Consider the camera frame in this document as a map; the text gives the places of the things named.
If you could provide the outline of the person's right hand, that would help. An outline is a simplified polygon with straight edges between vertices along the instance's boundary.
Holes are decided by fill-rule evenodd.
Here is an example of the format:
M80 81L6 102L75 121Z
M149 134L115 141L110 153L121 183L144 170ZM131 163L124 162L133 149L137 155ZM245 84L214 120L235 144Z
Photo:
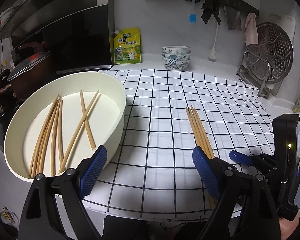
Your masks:
M300 211L298 211L293 221L289 221L285 218L279 218L281 239L287 240L288 237L295 231L299 225Z

